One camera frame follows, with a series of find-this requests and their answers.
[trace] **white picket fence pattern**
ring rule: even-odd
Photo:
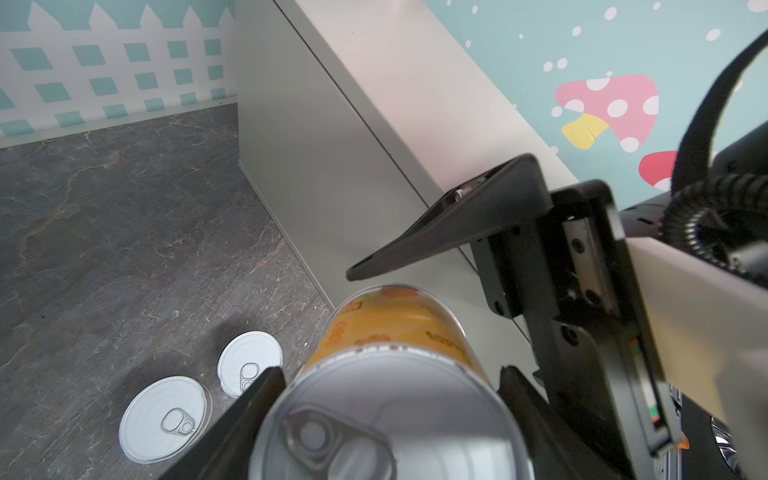
[[[234,19],[228,8],[216,28],[204,28],[192,8],[184,16],[183,28],[163,28],[162,21],[147,6],[141,16],[141,28],[119,29],[107,13],[94,4],[91,30],[65,31],[37,3],[29,12],[30,31],[0,32],[0,88],[11,98],[15,108],[0,110],[0,123],[26,120],[35,131],[58,127],[55,114],[79,111],[83,120],[106,118],[102,109],[123,104],[127,113],[146,111],[144,100],[162,98],[165,108],[181,104],[180,94],[194,92],[197,101],[211,99],[211,89],[224,88],[227,96],[237,93],[234,57]],[[205,55],[204,40],[219,39],[222,55]],[[170,57],[167,43],[185,40],[187,58]],[[129,62],[126,43],[147,44],[150,61]],[[98,45],[105,65],[83,67],[73,45]],[[11,53],[12,48],[39,47],[52,69],[23,71]],[[207,68],[223,65],[223,79],[209,80]],[[193,83],[176,85],[174,70],[190,68]],[[134,74],[153,72],[158,88],[139,90]],[[112,77],[118,93],[96,96],[90,78]],[[61,82],[71,100],[46,104],[35,89],[36,84]]]

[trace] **can lid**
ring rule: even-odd
[[[394,343],[345,350],[294,380],[261,425],[248,473],[249,480],[447,476],[531,480],[525,439],[473,371]]]
[[[185,376],[158,380],[142,390],[120,421],[120,447],[138,463],[170,458],[198,439],[210,421],[210,393]]]
[[[221,353],[217,368],[221,389],[237,398],[271,366],[283,366],[283,350],[277,340],[269,333],[245,332]]]

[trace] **can lid on floor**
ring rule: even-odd
[[[283,350],[269,333],[245,332],[221,353],[217,368],[221,389],[239,397],[264,370],[283,366]]]
[[[120,447],[138,463],[170,458],[200,438],[210,421],[210,393],[185,376],[158,380],[142,390],[120,421]]]

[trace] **pink mushroom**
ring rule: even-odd
[[[624,151],[636,151],[650,136],[659,111],[659,92],[647,75],[572,81],[558,87],[554,96],[563,108],[583,114],[562,130],[585,150],[610,128]]]
[[[649,154],[640,161],[640,176],[649,185],[662,191],[670,189],[674,161],[677,158],[676,151],[659,151]]]

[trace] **orange can label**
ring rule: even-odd
[[[342,305],[304,369],[344,349],[368,343],[398,343],[458,360],[488,378],[451,312],[429,294],[410,286],[366,290]]]

